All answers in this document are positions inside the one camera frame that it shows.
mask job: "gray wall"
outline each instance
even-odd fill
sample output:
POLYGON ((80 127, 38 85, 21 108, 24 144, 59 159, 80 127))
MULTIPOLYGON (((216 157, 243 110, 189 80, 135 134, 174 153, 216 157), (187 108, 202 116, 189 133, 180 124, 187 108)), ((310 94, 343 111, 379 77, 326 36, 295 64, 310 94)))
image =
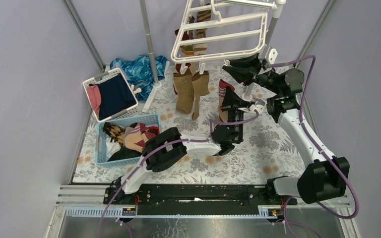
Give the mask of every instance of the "gray wall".
POLYGON ((362 237, 381 237, 381 2, 338 1, 309 53, 321 139, 350 162, 362 237))
MULTIPOLYGON (((277 24, 271 45, 278 50, 279 61, 293 60, 299 54, 326 0, 288 0, 277 24)), ((73 0, 87 31, 103 61, 110 63, 121 57, 134 60, 147 54, 144 27, 138 0, 73 0)), ((180 27, 186 0, 146 0, 151 35, 156 55, 170 59, 176 36, 174 30, 180 27)), ((220 8, 223 17, 259 11, 250 6, 220 8)), ((254 30, 259 28, 255 21, 233 24, 207 30, 207 36, 216 36, 254 30)), ((208 43, 209 53, 252 49, 256 38, 239 38, 208 43)))
POLYGON ((61 0, 0 0, 0 238, 43 236, 97 73, 61 0))

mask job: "floral tablecloth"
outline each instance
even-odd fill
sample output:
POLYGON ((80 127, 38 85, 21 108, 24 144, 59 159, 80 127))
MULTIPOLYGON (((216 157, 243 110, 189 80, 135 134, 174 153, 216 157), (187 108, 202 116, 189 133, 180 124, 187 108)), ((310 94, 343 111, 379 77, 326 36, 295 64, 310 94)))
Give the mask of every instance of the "floral tablecloth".
MULTIPOLYGON (((220 66, 209 66, 210 94, 201 97, 200 116, 192 121, 190 115, 176 112, 177 95, 173 92, 173 67, 166 70, 162 88, 158 90, 150 114, 158 113, 162 131, 177 127, 187 135, 208 135, 209 119, 218 120, 218 82, 224 79, 236 87, 241 95, 244 87, 220 66)), ((268 98, 274 94, 255 86, 253 97, 268 98)), ((78 156, 73 182, 111 182, 125 175, 132 165, 105 168, 94 164, 97 122, 91 117, 84 143, 78 156)), ((254 121, 244 125, 244 141, 226 156, 201 156, 188 154, 171 168, 154 173, 146 183, 210 183, 210 184, 265 184, 269 178, 283 175, 299 176, 304 170, 303 161, 287 133, 269 116, 266 110, 254 121)))

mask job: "blue plastic basket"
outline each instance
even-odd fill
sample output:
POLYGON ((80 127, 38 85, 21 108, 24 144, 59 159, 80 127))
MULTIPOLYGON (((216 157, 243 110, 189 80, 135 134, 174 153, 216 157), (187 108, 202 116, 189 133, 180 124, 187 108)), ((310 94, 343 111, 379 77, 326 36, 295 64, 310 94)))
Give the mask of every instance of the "blue plastic basket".
MULTIPOLYGON (((107 162, 109 160, 109 157, 107 157, 106 140, 107 138, 109 138, 109 136, 103 131, 103 125, 105 122, 101 122, 97 125, 96 156, 95 156, 96 165, 112 168, 112 167, 119 167, 122 165, 130 165, 130 164, 138 163, 140 157, 107 162)), ((140 122, 140 123, 145 123, 145 126, 147 127, 157 126, 161 130, 161 119, 160 119, 160 115, 158 114, 150 114, 150 115, 139 116, 139 117, 109 120, 107 122, 119 125, 124 128, 128 127, 132 123, 140 122)))

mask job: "white laundry basket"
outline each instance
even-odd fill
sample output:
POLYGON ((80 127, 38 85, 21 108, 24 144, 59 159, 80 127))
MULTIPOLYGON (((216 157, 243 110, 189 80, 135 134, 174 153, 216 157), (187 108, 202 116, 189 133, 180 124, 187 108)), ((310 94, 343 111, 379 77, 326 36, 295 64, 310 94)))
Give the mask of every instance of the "white laundry basket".
POLYGON ((128 80, 127 75, 125 74, 125 72, 121 68, 114 68, 114 69, 111 69, 107 72, 104 72, 104 73, 102 73, 96 77, 92 77, 90 79, 85 80, 82 83, 82 85, 84 86, 84 90, 85 90, 85 93, 87 94, 88 101, 90 102, 90 97, 88 95, 87 89, 90 87, 90 84, 100 84, 100 83, 106 82, 107 80, 114 78, 118 74, 122 75, 123 79, 125 80, 126 84, 128 85, 128 89, 130 90, 130 93, 132 93, 133 98, 135 99, 135 104, 126 108, 126 109, 123 109, 122 111, 120 111, 120 112, 118 112, 118 113, 116 113, 116 114, 114 114, 108 118, 104 118, 104 119, 99 119, 98 115, 93 110, 93 115, 98 122, 103 122, 103 121, 112 120, 112 119, 116 119, 116 118, 127 118, 127 117, 131 117, 131 116, 135 115, 136 113, 138 113, 138 109, 136 108, 138 106, 138 100, 136 99, 134 93, 132 92, 132 90, 131 90, 128 82, 127 82, 127 80, 128 80))

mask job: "pink cloth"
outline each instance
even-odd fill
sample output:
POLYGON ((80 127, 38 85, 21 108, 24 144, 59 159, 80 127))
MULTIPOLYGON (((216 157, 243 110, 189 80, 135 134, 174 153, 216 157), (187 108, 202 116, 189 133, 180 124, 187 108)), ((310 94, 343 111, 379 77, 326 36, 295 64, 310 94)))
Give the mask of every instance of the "pink cloth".
POLYGON ((98 115, 100 113, 101 95, 96 85, 87 88, 88 98, 90 99, 91 108, 98 115))

